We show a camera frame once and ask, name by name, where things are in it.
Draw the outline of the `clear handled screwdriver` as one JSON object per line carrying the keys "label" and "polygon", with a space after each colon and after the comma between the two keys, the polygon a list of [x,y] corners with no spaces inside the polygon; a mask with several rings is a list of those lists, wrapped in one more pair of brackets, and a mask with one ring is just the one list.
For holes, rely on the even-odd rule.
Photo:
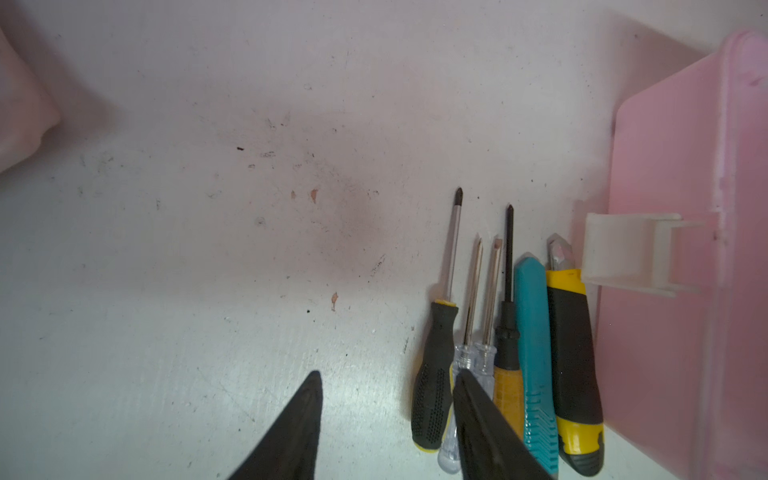
{"label": "clear handled screwdriver", "polygon": [[482,340],[476,343],[477,359],[474,375],[485,393],[493,398],[494,392],[494,360],[496,347],[493,344],[495,305],[497,299],[498,278],[503,250],[503,239],[495,237],[491,245],[489,275],[486,285]]}
{"label": "clear handled screwdriver", "polygon": [[[462,369],[472,370],[475,363],[476,349],[472,344],[474,320],[476,316],[477,295],[482,269],[483,241],[477,236],[473,251],[473,269],[468,287],[468,304],[464,321],[462,342],[455,348],[451,366],[451,386],[454,386],[457,374]],[[459,444],[457,440],[457,421],[455,407],[450,410],[449,422],[437,459],[439,467],[448,474],[457,474],[461,470]]]}

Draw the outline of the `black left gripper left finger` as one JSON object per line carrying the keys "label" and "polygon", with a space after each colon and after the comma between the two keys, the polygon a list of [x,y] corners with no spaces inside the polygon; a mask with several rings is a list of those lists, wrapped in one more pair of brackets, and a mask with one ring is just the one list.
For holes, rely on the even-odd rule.
{"label": "black left gripper left finger", "polygon": [[322,377],[314,370],[229,478],[314,479],[322,406]]}

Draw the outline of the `teal utility knife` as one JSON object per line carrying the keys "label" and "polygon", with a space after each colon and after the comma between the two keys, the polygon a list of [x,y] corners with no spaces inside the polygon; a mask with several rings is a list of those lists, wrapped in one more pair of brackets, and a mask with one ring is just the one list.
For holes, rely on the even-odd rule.
{"label": "teal utility knife", "polygon": [[552,478],[559,473],[558,428],[553,402],[546,270],[532,256],[514,268],[519,359],[524,389],[523,443]]}

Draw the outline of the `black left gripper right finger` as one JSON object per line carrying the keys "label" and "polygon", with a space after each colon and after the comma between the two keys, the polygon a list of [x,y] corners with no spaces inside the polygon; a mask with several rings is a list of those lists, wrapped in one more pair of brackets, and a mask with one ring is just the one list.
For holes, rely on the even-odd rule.
{"label": "black left gripper right finger", "polygon": [[453,406],[465,479],[550,479],[466,369],[456,377]]}

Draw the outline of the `black yellow screwdriver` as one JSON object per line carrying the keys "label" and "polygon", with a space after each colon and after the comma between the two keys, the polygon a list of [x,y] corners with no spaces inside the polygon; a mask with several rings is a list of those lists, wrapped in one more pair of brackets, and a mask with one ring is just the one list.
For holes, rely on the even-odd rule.
{"label": "black yellow screwdriver", "polygon": [[429,329],[412,393],[412,440],[419,449],[430,453],[442,445],[452,405],[450,368],[454,323],[459,312],[452,296],[463,197],[463,189],[457,188],[444,259],[443,289],[430,305]]}

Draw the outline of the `black yellow utility knife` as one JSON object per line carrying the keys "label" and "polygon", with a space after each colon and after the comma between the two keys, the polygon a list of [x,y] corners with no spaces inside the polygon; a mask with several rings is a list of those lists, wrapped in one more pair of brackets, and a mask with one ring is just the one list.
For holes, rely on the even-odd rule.
{"label": "black yellow utility knife", "polygon": [[559,454],[578,474],[594,477],[604,463],[604,422],[586,287],[567,240],[552,235],[547,251],[552,388]]}

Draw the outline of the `pink plastic tool box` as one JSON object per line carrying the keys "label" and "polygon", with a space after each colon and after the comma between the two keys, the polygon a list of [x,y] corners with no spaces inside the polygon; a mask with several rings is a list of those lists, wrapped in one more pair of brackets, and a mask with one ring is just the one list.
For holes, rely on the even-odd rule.
{"label": "pink plastic tool box", "polygon": [[767,475],[767,39],[629,97],[586,218],[605,421],[681,479]]}

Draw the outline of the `orange handled screwdriver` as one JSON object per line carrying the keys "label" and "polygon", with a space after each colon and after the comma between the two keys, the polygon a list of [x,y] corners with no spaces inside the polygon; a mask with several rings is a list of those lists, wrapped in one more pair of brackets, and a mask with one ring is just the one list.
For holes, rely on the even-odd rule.
{"label": "orange handled screwdriver", "polygon": [[497,354],[494,360],[493,401],[515,434],[524,436],[524,387],[519,360],[520,332],[513,296],[514,279],[514,207],[505,213],[504,287],[499,324],[495,329]]}

